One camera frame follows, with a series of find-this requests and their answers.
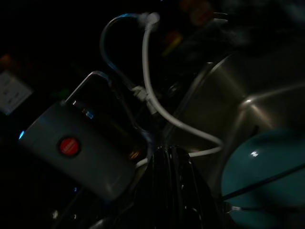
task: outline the sink basin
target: sink basin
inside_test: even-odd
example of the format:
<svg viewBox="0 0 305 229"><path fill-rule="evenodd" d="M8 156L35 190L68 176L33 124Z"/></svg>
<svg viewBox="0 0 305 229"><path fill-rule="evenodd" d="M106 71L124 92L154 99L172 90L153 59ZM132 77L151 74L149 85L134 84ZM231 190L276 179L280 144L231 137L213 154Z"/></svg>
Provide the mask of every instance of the sink basin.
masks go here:
<svg viewBox="0 0 305 229"><path fill-rule="evenodd" d="M255 57L234 53L206 64L175 116L224 141L223 151L194 158L213 195L220 196L222 170L241 143L269 130L305 127L305 42ZM171 125L165 135L188 152L214 147Z"/></svg>

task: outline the white tube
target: white tube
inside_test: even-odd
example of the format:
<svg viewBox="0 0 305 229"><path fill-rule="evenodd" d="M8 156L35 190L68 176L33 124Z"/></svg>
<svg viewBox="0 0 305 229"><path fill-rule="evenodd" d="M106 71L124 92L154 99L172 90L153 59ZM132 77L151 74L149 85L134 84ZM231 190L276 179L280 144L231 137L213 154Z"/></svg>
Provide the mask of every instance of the white tube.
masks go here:
<svg viewBox="0 0 305 229"><path fill-rule="evenodd" d="M143 43L142 43L142 64L143 64L144 84L145 84L145 88L146 88L146 91L148 94L149 101L151 102L153 107L156 109L156 111L160 115L162 115L168 122L173 124L174 126L219 145L219 147L197 152L197 154L192 153L191 155L201 156L201 155L216 153L216 152L220 151L222 149L223 143L219 138L217 138L213 135L210 135L208 133L205 133L201 130L198 130L192 126L189 126L189 125L181 122L177 118L173 117L162 107L162 105L159 103L158 99L156 98L155 93L153 91L152 84L151 84L151 80L150 80L149 61L148 61L148 43L149 43L149 36L153 29L153 26L154 26L154 24L148 23L147 26L145 27L145 33L144 33Z"/></svg>
<svg viewBox="0 0 305 229"><path fill-rule="evenodd" d="M137 163L135 164L135 168L140 168L141 166L146 165L147 162L148 162L148 159L145 158L145 159L143 159L143 160L137 162Z"/></svg>

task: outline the electrical outlet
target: electrical outlet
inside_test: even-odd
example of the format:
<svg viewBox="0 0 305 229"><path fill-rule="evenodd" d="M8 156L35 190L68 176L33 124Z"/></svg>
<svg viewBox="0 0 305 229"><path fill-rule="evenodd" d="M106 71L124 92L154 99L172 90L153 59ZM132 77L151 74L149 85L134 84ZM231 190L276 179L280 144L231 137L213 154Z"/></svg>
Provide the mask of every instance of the electrical outlet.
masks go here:
<svg viewBox="0 0 305 229"><path fill-rule="evenodd" d="M12 73L0 74L0 110L9 115L32 94L32 90Z"/></svg>

